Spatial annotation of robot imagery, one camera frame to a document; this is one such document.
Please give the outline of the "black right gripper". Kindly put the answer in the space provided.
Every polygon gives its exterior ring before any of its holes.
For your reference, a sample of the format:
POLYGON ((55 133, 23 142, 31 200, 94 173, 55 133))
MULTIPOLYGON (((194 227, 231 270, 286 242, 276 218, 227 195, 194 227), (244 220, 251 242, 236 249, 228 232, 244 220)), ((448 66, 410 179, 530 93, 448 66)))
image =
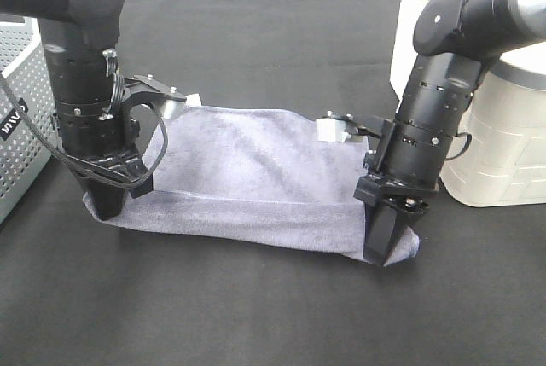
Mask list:
POLYGON ((353 196, 366 204, 364 258, 386 266, 414 258, 421 243, 414 227, 438 193, 438 182, 428 188, 379 173, 361 176, 353 196))

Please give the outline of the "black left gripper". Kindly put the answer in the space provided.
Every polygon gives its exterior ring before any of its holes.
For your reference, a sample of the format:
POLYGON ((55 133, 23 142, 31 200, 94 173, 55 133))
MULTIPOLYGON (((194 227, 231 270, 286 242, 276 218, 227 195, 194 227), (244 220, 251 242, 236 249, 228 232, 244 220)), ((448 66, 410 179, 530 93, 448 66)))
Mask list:
POLYGON ((135 145, 104 157, 79 158, 67 154, 70 161, 89 172, 75 172, 82 190, 84 204, 98 220, 109 220, 120 215, 126 197, 126 190, 108 183, 99 183, 89 175, 93 172, 115 183, 134 183, 146 174, 142 156, 135 145))

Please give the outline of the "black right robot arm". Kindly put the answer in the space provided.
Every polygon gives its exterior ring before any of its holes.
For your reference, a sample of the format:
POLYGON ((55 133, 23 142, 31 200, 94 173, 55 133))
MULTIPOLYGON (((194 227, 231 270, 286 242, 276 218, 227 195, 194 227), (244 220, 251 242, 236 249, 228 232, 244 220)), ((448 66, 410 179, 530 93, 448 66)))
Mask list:
POLYGON ((545 0, 430 0, 413 33, 417 54, 392 119, 358 127, 378 139, 354 195, 365 207, 363 257, 384 265, 438 191, 462 115, 505 53, 545 39, 545 0))

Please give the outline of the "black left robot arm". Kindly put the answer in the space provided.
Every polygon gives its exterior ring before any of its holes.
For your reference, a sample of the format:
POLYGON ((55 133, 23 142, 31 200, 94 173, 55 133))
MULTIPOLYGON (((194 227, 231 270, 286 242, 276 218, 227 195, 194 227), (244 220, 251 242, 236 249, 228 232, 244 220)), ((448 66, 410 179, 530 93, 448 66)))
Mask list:
POLYGON ((120 83, 103 51, 119 39, 125 0, 1 0, 5 14, 37 19, 66 154, 138 178, 147 172, 127 110, 105 111, 120 83))

